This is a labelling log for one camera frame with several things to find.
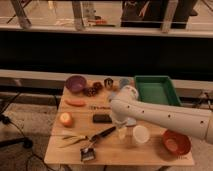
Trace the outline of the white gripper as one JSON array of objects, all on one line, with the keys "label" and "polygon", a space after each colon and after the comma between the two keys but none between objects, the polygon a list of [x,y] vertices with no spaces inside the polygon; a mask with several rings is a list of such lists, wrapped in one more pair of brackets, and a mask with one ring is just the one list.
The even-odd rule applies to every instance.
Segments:
[{"label": "white gripper", "polygon": [[122,117],[114,112],[110,114],[110,117],[112,119],[112,123],[119,128],[118,129],[118,137],[120,140],[123,140],[126,137],[127,132],[127,119],[125,117]]}]

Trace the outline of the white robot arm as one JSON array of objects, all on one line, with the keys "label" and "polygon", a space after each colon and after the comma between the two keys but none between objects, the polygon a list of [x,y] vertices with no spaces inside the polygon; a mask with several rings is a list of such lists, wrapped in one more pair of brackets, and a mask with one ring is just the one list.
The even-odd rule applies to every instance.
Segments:
[{"label": "white robot arm", "polygon": [[213,113],[210,110],[146,103],[138,97],[138,91],[127,85],[110,100],[115,124],[123,125],[131,117],[213,144]]}]

